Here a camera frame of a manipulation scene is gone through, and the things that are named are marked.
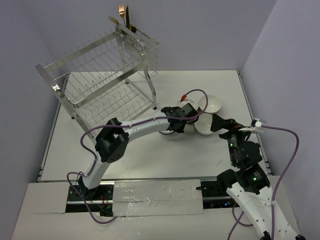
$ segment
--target knife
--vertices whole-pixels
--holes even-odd
[[[119,24],[118,20],[115,19],[115,18],[112,17],[112,16],[108,16],[108,19],[109,19],[111,22],[113,22],[115,25],[118,25],[118,24]]]
[[[125,9],[125,21],[126,21],[126,27],[131,30],[130,19],[129,19],[129,5],[126,6],[126,9]]]

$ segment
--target white wall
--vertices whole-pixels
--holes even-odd
[[[242,69],[276,0],[128,0],[134,25],[159,45],[161,70]],[[121,1],[23,0],[55,57],[114,24]]]
[[[320,226],[319,12],[318,0],[278,0],[242,72],[253,114],[300,137],[284,183],[308,240],[319,239]],[[267,130],[261,137],[271,169],[280,174],[294,136]]]
[[[57,101],[35,69],[52,58],[18,0],[0,3],[0,239],[36,181]]]

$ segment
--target white bowl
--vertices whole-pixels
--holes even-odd
[[[201,136],[207,137],[213,134],[210,130],[212,124],[212,115],[203,113],[199,116],[198,121],[194,123],[194,130]]]
[[[203,96],[200,98],[198,104],[199,104],[199,112],[202,112],[203,109],[206,106],[206,97]],[[213,95],[208,95],[208,106],[205,109],[206,114],[217,114],[219,110],[221,109],[222,103],[219,98]]]

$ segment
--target dish rack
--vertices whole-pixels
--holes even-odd
[[[157,74],[159,42],[122,24],[83,48],[42,67],[35,66],[68,114],[82,129],[109,119],[130,121],[157,108],[151,77]],[[151,97],[129,77],[146,80]],[[95,144],[100,130],[89,134]]]

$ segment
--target white base platform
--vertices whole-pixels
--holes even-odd
[[[269,180],[274,187],[278,177],[270,176]],[[101,225],[94,222],[88,213],[64,213],[68,188],[66,182],[30,183],[12,240],[226,240],[235,223],[231,208],[217,208],[204,209],[203,214],[194,215],[118,217],[110,224]],[[299,233],[282,184],[276,201],[289,224]],[[240,213],[237,207],[236,216]],[[246,216],[241,221],[249,223]],[[231,239],[259,238],[253,227],[238,225]]]
[[[135,81],[148,93],[146,81]],[[157,93],[157,111],[175,106],[183,94],[192,89],[203,89],[222,101],[219,115],[250,125],[251,117],[246,99],[235,70],[219,71],[159,71],[152,78]],[[190,97],[200,99],[200,92]],[[144,115],[152,114],[152,109]],[[232,168],[227,141],[218,137],[221,130],[210,137],[201,137],[193,125],[187,125],[185,133],[169,136],[156,132],[131,142],[123,158],[111,164],[103,179],[153,179],[212,177]],[[41,181],[65,181],[68,172],[86,171],[93,156],[80,146],[84,133],[63,107],[60,108],[50,146],[45,158]],[[257,136],[250,138],[258,142]],[[94,149],[87,137],[85,144]],[[265,163],[261,167],[267,172]]]

